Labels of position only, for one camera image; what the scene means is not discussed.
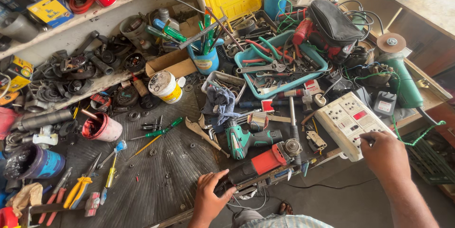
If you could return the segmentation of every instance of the blue cloth rag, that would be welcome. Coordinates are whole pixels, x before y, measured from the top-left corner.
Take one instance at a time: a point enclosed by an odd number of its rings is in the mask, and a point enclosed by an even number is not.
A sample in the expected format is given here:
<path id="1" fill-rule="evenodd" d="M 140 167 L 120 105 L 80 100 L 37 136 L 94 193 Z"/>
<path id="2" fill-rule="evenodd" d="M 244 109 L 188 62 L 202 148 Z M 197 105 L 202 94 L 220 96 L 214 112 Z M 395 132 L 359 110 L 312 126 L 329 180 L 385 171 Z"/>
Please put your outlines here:
<path id="1" fill-rule="evenodd" d="M 213 112 L 213 108 L 218 105 L 218 110 Z M 218 114 L 217 125 L 223 124 L 230 117 L 238 118 L 242 115 L 234 112 L 235 96 L 226 88 L 208 87 L 207 99 L 205 101 L 204 108 L 202 109 L 203 114 Z"/>

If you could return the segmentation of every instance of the hand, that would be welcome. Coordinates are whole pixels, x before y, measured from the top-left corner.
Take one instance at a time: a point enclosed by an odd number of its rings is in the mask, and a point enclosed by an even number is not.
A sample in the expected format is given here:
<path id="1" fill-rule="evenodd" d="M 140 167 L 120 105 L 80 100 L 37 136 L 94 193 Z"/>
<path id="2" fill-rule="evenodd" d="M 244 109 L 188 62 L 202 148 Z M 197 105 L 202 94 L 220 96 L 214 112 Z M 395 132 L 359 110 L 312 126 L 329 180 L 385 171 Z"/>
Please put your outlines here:
<path id="1" fill-rule="evenodd" d="M 368 167 L 381 183 L 411 181 L 405 144 L 388 132 L 360 134 L 360 149 Z"/>
<path id="2" fill-rule="evenodd" d="M 213 193 L 218 180 L 228 172 L 229 169 L 226 169 L 218 173 L 210 172 L 199 177 L 197 180 L 193 217 L 188 227 L 208 227 L 210 222 L 217 217 L 226 203 L 231 199 L 237 190 L 235 186 L 229 188 L 220 198 Z"/>

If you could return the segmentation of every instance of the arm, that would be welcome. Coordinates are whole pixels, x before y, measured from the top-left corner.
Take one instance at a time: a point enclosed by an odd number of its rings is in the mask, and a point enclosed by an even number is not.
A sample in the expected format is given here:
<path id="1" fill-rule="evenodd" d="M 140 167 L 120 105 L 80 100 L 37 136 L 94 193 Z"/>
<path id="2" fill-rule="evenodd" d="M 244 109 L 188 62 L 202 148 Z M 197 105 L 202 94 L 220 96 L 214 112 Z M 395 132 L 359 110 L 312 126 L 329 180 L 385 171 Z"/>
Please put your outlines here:
<path id="1" fill-rule="evenodd" d="M 411 180 L 405 145 L 387 132 L 370 132 L 360 137 L 362 155 L 389 198 L 394 226 L 439 227 Z M 369 145 L 371 141 L 374 141 L 372 147 Z"/>
<path id="2" fill-rule="evenodd" d="M 193 217 L 188 228 L 208 228 L 210 222 L 217 217 L 226 203 L 236 191 L 235 186 L 229 188 L 223 196 L 218 198 L 213 190 L 218 180 L 229 172 L 229 169 L 219 173 L 208 173 L 197 180 L 196 199 L 194 200 Z"/>

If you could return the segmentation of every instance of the foot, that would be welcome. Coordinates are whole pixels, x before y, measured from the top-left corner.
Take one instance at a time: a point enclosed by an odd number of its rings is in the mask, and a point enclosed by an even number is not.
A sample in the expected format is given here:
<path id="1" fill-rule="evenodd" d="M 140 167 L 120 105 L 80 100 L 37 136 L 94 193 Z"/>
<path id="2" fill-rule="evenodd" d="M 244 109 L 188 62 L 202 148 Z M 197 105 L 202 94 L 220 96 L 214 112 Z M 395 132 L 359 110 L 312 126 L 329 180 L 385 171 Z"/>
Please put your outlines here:
<path id="1" fill-rule="evenodd" d="M 285 203 L 281 203 L 279 213 L 280 213 L 280 215 L 293 215 L 293 211 L 292 211 L 291 205 L 287 205 Z"/>

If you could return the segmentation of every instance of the white extension board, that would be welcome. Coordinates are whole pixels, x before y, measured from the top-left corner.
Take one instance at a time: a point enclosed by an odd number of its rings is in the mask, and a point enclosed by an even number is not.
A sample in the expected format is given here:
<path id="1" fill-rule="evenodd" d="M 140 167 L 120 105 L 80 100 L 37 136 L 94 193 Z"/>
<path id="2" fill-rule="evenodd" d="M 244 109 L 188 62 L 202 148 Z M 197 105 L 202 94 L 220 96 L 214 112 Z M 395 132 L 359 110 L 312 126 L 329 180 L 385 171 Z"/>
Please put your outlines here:
<path id="1" fill-rule="evenodd" d="M 315 116 L 350 161 L 363 158 L 360 139 L 356 139 L 360 134 L 387 131 L 395 135 L 353 92 L 317 110 Z"/>

